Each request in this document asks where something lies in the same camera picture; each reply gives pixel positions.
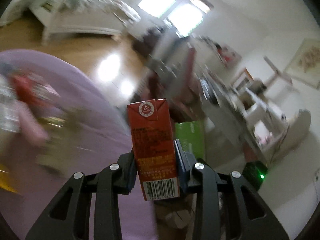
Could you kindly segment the red drink carton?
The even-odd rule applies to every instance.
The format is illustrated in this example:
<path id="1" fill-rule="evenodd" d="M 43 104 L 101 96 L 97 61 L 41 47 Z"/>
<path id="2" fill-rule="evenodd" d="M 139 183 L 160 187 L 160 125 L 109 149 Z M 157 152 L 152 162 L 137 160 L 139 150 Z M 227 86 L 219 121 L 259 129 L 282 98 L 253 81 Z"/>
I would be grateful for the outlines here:
<path id="1" fill-rule="evenodd" d="M 180 196 L 168 102 L 148 100 L 127 106 L 133 152 L 146 201 Z"/>

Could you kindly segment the yellow snack bag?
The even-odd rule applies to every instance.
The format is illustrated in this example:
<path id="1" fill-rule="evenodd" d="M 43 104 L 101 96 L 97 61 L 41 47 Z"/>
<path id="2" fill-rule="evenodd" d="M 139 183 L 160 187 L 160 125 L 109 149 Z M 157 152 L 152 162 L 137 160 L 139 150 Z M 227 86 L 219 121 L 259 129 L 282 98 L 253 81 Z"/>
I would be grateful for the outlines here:
<path id="1" fill-rule="evenodd" d="M 9 170 L 3 164 L 0 166 L 0 185 L 1 189 L 12 193 L 18 193 L 15 188 L 14 181 L 10 176 Z"/>

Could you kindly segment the beige snack wrapper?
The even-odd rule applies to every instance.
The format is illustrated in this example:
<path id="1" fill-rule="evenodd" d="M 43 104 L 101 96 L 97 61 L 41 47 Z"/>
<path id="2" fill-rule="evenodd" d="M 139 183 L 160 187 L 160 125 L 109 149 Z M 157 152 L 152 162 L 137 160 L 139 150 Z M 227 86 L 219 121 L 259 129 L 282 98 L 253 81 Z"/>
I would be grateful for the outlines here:
<path id="1" fill-rule="evenodd" d="M 49 135 L 42 152 L 36 157 L 38 165 L 51 174 L 67 177 L 69 166 L 74 159 L 74 149 L 79 139 L 83 116 L 83 109 L 71 108 L 60 116 L 38 118 Z"/>

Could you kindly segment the white desk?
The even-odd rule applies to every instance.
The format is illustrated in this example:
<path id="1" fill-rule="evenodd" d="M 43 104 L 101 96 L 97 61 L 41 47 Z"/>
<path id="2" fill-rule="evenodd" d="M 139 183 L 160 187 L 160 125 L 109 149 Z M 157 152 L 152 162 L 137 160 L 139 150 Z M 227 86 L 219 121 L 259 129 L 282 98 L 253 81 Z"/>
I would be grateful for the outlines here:
<path id="1" fill-rule="evenodd" d="M 234 147 L 243 150 L 245 156 L 251 153 L 268 166 L 304 140 L 311 125 L 311 113 L 300 109 L 288 119 L 265 98 L 264 93 L 278 78 L 289 85 L 293 81 L 268 57 L 264 60 L 274 72 L 266 82 L 251 79 L 239 89 L 227 87 L 206 68 L 199 77 L 199 92 L 202 111 L 214 127 Z"/>

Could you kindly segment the purple round table cloth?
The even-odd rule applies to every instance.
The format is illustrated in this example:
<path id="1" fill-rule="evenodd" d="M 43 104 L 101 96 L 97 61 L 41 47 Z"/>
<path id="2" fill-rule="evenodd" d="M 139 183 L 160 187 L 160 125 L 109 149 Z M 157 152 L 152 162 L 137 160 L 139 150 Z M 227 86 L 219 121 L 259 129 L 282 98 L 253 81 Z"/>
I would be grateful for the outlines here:
<path id="1" fill-rule="evenodd" d="M 26 49 L 3 51 L 1 61 L 39 74 L 59 93 L 57 103 L 44 114 L 60 114 L 69 107 L 84 110 L 80 133 L 71 140 L 67 177 L 75 172 L 100 172 L 131 150 L 130 129 L 121 114 L 78 68 L 52 55 Z M 20 135 L 9 146 L 4 163 L 17 181 L 18 192 L 1 191 L 1 239 L 25 239 L 67 181 L 38 165 L 39 153 Z M 129 195 L 119 197 L 119 211 L 123 239 L 157 239 L 153 205 L 143 199 L 139 184 Z"/>

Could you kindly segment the green snack bag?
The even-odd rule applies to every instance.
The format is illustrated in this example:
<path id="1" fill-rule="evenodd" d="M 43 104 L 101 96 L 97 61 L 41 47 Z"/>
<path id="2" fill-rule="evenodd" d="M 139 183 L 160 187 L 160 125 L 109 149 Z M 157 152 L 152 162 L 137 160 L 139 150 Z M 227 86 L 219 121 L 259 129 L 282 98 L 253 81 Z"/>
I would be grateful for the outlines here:
<path id="1" fill-rule="evenodd" d="M 185 152 L 192 153 L 195 158 L 205 159 L 205 140 L 203 122 L 190 121 L 175 124 L 175 137 Z"/>

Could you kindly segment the red Mickey box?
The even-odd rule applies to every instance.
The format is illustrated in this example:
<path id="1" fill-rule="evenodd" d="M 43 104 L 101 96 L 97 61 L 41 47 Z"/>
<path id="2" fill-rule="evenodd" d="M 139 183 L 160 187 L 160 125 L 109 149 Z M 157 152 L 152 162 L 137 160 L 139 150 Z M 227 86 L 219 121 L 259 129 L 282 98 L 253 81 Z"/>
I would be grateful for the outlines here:
<path id="1" fill-rule="evenodd" d="M 10 78 L 12 87 L 16 91 L 18 100 L 28 106 L 49 105 L 47 86 L 30 75 L 15 74 Z"/>

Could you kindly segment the pink grey desk chair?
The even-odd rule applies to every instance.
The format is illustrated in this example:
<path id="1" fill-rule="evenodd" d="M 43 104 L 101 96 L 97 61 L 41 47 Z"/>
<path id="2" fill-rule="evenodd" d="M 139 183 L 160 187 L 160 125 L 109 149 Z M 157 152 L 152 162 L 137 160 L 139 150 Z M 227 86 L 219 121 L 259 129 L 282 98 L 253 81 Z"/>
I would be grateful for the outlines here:
<path id="1" fill-rule="evenodd" d="M 140 101 L 165 99 L 177 122 L 199 120 L 199 93 L 195 75 L 196 49 L 190 37 L 163 35 L 146 63 L 137 91 Z"/>

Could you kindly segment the dark clothes pile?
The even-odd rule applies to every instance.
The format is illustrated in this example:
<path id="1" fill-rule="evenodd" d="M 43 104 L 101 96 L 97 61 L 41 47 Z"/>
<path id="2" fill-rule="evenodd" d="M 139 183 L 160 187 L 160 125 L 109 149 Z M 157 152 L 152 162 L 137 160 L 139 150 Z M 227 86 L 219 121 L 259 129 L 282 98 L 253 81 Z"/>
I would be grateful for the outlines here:
<path id="1" fill-rule="evenodd" d="M 148 29 L 140 38 L 133 42 L 132 49 L 147 58 L 152 53 L 164 31 L 164 27 L 158 26 Z"/>

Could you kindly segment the bright double window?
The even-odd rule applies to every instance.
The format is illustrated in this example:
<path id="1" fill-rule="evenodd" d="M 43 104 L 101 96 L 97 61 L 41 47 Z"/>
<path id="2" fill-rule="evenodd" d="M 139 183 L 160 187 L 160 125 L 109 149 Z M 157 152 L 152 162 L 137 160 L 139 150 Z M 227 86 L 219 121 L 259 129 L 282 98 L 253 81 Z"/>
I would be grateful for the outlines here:
<path id="1" fill-rule="evenodd" d="M 141 0 L 139 9 L 188 36 L 214 8 L 207 0 Z"/>

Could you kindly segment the white bed frame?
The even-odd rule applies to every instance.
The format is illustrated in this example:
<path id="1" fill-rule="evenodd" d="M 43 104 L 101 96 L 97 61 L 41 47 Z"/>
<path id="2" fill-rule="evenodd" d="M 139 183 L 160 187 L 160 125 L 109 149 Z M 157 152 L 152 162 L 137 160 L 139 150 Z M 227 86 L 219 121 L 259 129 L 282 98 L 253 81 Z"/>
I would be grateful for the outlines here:
<path id="1" fill-rule="evenodd" d="M 43 45 L 53 34 L 118 36 L 126 30 L 109 0 L 31 0 L 29 9 L 43 25 Z"/>

